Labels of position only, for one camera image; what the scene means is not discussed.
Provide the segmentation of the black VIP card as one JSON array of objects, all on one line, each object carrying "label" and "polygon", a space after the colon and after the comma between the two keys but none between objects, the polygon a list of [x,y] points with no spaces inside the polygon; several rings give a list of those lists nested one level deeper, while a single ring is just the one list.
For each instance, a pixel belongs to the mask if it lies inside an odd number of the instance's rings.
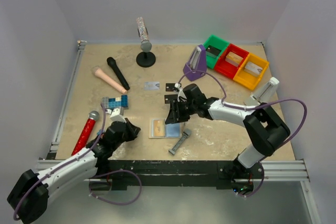
[{"label": "black VIP card", "polygon": [[175,87],[175,83],[166,83],[165,84],[165,91],[166,92],[176,92],[177,89]]},{"label": "black VIP card", "polygon": [[170,104],[171,101],[177,100],[177,94],[166,94],[164,96],[164,103]]}]

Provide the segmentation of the beige card holder wallet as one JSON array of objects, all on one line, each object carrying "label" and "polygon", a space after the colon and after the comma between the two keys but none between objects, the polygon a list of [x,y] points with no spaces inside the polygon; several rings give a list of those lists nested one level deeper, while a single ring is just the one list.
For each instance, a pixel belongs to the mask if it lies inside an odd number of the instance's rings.
[{"label": "beige card holder wallet", "polygon": [[149,120],[149,138],[179,138],[182,135],[180,124],[165,124],[165,136],[164,137],[153,137],[152,136],[152,120],[153,119],[163,119],[164,118],[152,118]]}]

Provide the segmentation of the silver VIP card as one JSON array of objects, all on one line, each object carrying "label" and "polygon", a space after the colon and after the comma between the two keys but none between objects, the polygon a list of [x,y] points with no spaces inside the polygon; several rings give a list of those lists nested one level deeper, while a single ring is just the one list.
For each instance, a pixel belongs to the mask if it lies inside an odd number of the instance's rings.
[{"label": "silver VIP card", "polygon": [[158,81],[152,81],[152,82],[145,82],[144,83],[144,90],[150,91],[150,90],[159,90],[160,89],[160,83]]}]

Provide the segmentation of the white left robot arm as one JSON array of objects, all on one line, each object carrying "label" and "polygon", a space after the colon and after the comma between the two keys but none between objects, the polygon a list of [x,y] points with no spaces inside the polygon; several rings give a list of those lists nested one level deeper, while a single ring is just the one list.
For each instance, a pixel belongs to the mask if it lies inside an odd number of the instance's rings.
[{"label": "white left robot arm", "polygon": [[72,186],[88,178],[103,178],[108,174],[108,159],[124,142],[137,138],[140,127],[128,119],[114,121],[77,154],[48,169],[34,172],[29,169],[21,174],[7,202],[14,210],[13,219],[32,223],[47,206]]}]

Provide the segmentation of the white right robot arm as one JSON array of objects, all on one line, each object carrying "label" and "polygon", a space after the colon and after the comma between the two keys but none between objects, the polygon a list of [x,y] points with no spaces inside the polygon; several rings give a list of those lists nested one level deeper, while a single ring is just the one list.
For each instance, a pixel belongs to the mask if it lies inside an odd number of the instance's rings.
[{"label": "white right robot arm", "polygon": [[246,129],[251,144],[238,155],[234,165],[234,172],[240,178],[251,174],[253,166],[271,156],[290,135],[289,128],[271,106],[263,104],[258,109],[255,106],[224,103],[215,97],[207,98],[194,83],[179,88],[177,98],[170,101],[165,124],[187,122],[193,114]]}]

